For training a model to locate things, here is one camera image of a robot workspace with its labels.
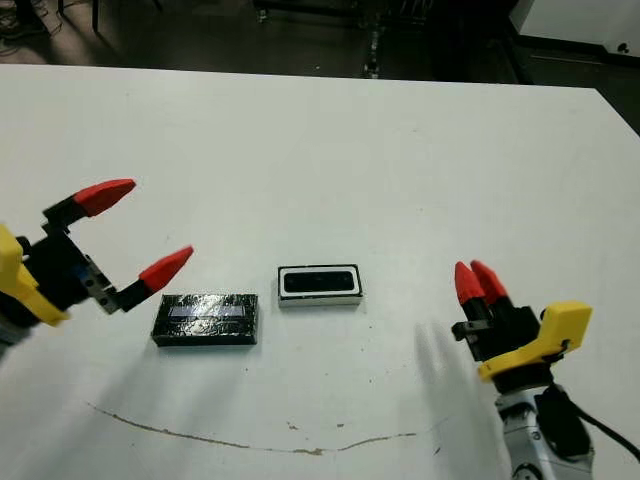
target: black cable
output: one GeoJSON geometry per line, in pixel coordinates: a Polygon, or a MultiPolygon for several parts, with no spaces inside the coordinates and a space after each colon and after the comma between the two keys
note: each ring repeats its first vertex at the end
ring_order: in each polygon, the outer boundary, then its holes
{"type": "Polygon", "coordinates": [[[586,413],[584,410],[582,410],[579,406],[577,406],[571,400],[569,400],[569,403],[575,409],[576,414],[578,415],[578,417],[583,419],[585,422],[590,423],[594,427],[597,427],[606,436],[608,436],[612,440],[618,442],[620,445],[622,445],[624,448],[626,448],[631,453],[631,455],[636,457],[636,460],[638,462],[640,462],[640,448],[636,447],[633,443],[631,443],[629,440],[624,438],[622,435],[620,435],[615,430],[607,427],[606,425],[604,425],[599,420],[596,420],[595,418],[593,418],[591,415],[586,413]]]}

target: white tabletop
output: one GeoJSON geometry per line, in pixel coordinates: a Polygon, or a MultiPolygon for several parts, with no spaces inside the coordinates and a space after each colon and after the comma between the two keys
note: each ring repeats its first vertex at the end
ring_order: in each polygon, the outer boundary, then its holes
{"type": "MultiPolygon", "coordinates": [[[[3,479],[506,479],[497,394],[449,331],[473,258],[517,304],[594,307],[556,378],[640,443],[640,140],[597,92],[0,66],[0,105],[15,234],[133,177],[72,228],[111,280],[192,243],[165,293],[261,315],[253,348],[157,348],[159,295],[37,328],[0,365],[3,479]],[[365,301],[281,311],[277,267],[314,263],[357,263],[365,301]]],[[[592,436],[596,478],[637,478],[592,436]]]]}

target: scuff mark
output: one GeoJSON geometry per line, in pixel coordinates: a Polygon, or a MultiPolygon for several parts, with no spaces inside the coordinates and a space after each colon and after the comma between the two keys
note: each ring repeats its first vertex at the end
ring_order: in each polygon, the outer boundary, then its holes
{"type": "MultiPolygon", "coordinates": [[[[147,432],[159,433],[161,435],[168,435],[168,436],[177,437],[177,438],[185,438],[187,440],[195,440],[197,442],[205,442],[205,443],[209,443],[209,444],[213,444],[213,445],[219,445],[219,446],[222,446],[222,447],[240,448],[240,449],[255,450],[255,451],[260,451],[260,452],[276,452],[276,453],[292,453],[292,454],[301,454],[301,455],[311,455],[311,456],[315,456],[315,457],[322,456],[324,453],[328,453],[328,452],[333,452],[333,453],[346,452],[347,450],[351,450],[352,448],[358,448],[358,447],[361,447],[363,445],[368,445],[370,443],[383,442],[383,441],[386,441],[386,440],[391,440],[391,439],[395,439],[395,438],[402,438],[402,437],[415,437],[415,436],[417,436],[419,434],[419,432],[408,432],[408,433],[397,433],[395,435],[384,435],[384,436],[380,436],[380,437],[372,437],[372,438],[367,438],[365,440],[360,440],[359,442],[351,443],[349,445],[346,445],[346,446],[340,447],[340,448],[319,448],[319,447],[316,447],[316,448],[313,448],[313,449],[296,448],[296,449],[293,449],[293,450],[287,450],[287,449],[281,449],[281,448],[255,447],[255,446],[247,445],[247,444],[243,444],[243,443],[228,442],[228,441],[225,441],[225,440],[217,440],[215,438],[201,437],[199,435],[190,435],[188,433],[172,432],[171,430],[168,430],[166,428],[156,428],[156,427],[152,427],[150,425],[145,425],[143,423],[134,422],[133,420],[129,420],[128,418],[121,417],[120,415],[118,415],[116,413],[109,412],[107,410],[103,410],[100,407],[97,407],[96,405],[93,405],[92,403],[89,403],[89,402],[86,402],[86,404],[88,406],[90,406],[91,408],[93,408],[98,413],[106,415],[107,417],[111,417],[112,419],[117,420],[118,422],[124,423],[126,425],[131,426],[131,427],[139,428],[139,429],[147,431],[147,432]]],[[[433,425],[428,430],[426,430],[424,432],[420,432],[420,433],[423,433],[423,434],[424,433],[429,433],[432,430],[438,428],[440,425],[442,425],[447,420],[449,420],[449,417],[445,417],[444,419],[440,420],[438,423],[433,425]]]]}
{"type": "Polygon", "coordinates": [[[307,450],[306,448],[296,448],[295,450],[289,450],[289,453],[304,453],[305,455],[314,455],[316,457],[322,456],[326,452],[326,448],[314,448],[313,450],[307,450]]]}
{"type": "Polygon", "coordinates": [[[366,445],[367,443],[375,443],[375,442],[383,442],[385,440],[391,440],[392,438],[401,438],[401,437],[415,437],[418,435],[418,432],[409,432],[409,433],[397,433],[395,435],[386,435],[384,437],[373,437],[367,438],[366,440],[360,440],[359,442],[352,443],[351,445],[347,445],[346,447],[337,448],[332,450],[334,452],[345,452],[352,448],[360,447],[362,445],[366,445]]]}

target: white rectangular box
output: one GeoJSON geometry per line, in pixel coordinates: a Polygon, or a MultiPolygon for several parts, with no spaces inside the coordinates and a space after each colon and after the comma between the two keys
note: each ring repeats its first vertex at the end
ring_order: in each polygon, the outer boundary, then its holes
{"type": "Polygon", "coordinates": [[[352,305],[362,300],[357,265],[302,265],[278,268],[278,303],[352,305]]]}

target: black sponge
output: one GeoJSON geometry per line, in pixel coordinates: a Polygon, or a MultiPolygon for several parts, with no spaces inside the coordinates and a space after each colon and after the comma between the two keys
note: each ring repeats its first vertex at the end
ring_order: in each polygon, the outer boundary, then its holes
{"type": "Polygon", "coordinates": [[[163,295],[151,338],[158,346],[255,345],[257,295],[163,295]]]}

